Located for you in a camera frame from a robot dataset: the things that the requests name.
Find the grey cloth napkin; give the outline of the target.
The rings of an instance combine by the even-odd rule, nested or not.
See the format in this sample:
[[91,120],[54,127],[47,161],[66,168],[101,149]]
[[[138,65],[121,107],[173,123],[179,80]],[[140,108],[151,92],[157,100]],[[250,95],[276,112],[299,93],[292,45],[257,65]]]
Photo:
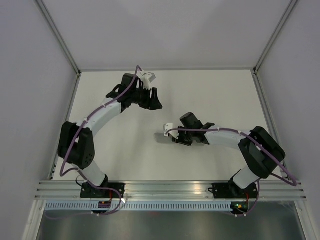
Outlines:
[[163,144],[163,145],[173,145],[173,144],[174,144],[174,142],[172,141],[172,139],[171,139],[170,137],[164,136],[163,133],[156,132],[153,136],[154,136],[154,140],[155,140],[158,144]]

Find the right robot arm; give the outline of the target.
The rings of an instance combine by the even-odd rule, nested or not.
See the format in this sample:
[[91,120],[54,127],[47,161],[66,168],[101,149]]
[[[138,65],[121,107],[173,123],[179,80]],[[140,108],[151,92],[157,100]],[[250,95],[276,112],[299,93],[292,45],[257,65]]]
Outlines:
[[211,122],[203,124],[192,113],[180,118],[182,126],[164,130],[177,144],[191,146],[193,142],[204,145],[219,145],[241,152],[246,166],[228,181],[228,192],[235,198],[241,197],[249,186],[260,179],[267,179],[285,159],[282,147],[261,126],[252,130],[239,131],[220,127]]

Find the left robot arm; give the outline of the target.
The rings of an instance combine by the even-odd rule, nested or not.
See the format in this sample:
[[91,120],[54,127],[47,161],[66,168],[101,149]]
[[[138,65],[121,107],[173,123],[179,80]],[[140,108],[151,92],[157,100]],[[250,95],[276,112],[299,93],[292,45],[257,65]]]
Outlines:
[[101,105],[84,120],[66,121],[60,132],[57,154],[63,159],[62,167],[72,165],[73,170],[88,181],[91,191],[98,198],[109,193],[109,178],[95,162],[94,137],[113,118],[123,113],[132,104],[142,109],[162,109],[158,90],[151,87],[156,79],[152,72],[126,73],[121,83],[106,95]]

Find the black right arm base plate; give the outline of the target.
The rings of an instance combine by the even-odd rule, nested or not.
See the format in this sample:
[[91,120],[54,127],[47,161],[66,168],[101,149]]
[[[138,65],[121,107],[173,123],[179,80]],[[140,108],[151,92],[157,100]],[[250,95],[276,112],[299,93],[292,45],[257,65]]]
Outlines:
[[214,199],[255,199],[258,196],[258,188],[255,183],[247,188],[241,189],[235,184],[228,182],[214,182],[211,184],[210,191]]

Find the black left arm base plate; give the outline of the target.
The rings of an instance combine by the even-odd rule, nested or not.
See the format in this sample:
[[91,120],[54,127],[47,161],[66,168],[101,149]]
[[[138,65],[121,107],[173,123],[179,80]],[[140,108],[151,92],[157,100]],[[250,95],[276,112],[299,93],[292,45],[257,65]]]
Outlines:
[[[123,182],[109,182],[108,188],[114,189],[119,192],[121,198],[125,193],[125,183]],[[89,183],[83,183],[80,192],[82,199],[119,199],[119,195],[112,190],[102,190],[91,186]]]

